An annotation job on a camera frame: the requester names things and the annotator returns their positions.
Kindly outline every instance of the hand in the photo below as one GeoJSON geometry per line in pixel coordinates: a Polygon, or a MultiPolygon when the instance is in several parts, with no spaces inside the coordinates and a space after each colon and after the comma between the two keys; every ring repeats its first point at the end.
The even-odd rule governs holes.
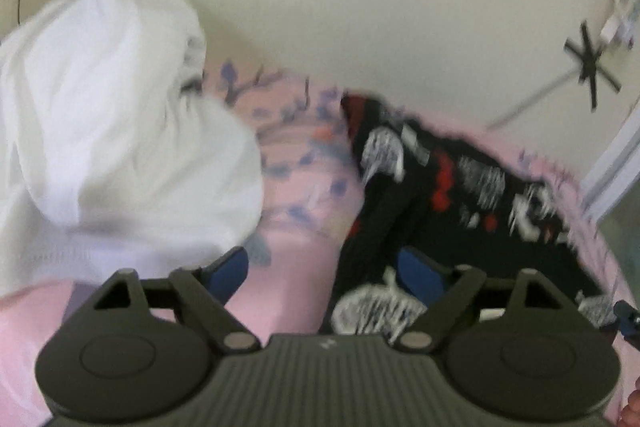
{"type": "Polygon", "coordinates": [[[629,396],[629,404],[622,410],[618,427],[640,427],[640,378],[636,381],[636,391],[629,396]]]}

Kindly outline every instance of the white towel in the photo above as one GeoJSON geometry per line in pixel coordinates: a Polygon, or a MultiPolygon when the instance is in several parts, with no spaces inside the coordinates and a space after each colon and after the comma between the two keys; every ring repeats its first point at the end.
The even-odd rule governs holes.
{"type": "Polygon", "coordinates": [[[0,46],[0,296],[165,277],[254,230],[254,134],[180,88],[206,41],[185,0],[55,0],[0,46]]]}

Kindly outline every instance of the black cross mark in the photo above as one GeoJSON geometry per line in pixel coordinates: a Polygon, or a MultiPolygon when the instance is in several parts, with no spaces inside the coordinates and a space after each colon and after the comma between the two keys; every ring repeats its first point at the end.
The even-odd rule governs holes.
{"type": "Polygon", "coordinates": [[[564,44],[564,50],[575,55],[575,57],[582,63],[579,82],[580,84],[584,84],[587,78],[589,79],[591,89],[591,112],[594,112],[598,107],[598,86],[596,84],[596,76],[598,73],[604,77],[604,79],[609,83],[611,89],[616,93],[620,92],[621,86],[609,71],[599,65],[598,61],[602,56],[603,49],[599,49],[598,51],[593,49],[586,22],[583,22],[580,25],[580,31],[582,33],[582,49],[572,42],[571,39],[567,39],[564,44]]]}

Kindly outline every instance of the ribbed texture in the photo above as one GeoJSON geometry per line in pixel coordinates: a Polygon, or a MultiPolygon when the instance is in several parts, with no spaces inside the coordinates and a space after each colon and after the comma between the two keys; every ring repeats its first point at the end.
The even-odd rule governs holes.
{"type": "Polygon", "coordinates": [[[433,361],[396,353],[377,337],[336,338],[328,349],[326,341],[276,337],[257,355],[228,358],[182,410],[135,427],[542,427],[479,410],[443,382],[433,361]]]}

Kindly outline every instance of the pink bedding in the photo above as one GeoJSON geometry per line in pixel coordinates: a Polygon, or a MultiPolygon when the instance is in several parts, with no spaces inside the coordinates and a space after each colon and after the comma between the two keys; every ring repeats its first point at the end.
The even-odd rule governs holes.
{"type": "MultiPolygon", "coordinates": [[[[257,73],[230,61],[209,64],[207,71],[206,91],[257,130],[265,177],[263,218],[246,245],[249,276],[228,308],[263,342],[275,331],[313,332],[328,301],[338,250],[362,201],[339,113],[340,92],[285,71],[257,73]]],[[[524,176],[546,178],[584,265],[614,299],[634,302],[595,225],[583,219],[577,183],[567,172],[442,118],[430,117],[428,124],[465,136],[524,176]]],[[[35,427],[48,418],[33,378],[34,361],[67,308],[87,291],[58,282],[0,301],[0,426],[35,427]]],[[[640,376],[640,353],[621,338],[614,346],[623,373],[607,410],[612,421],[640,376]]]]}

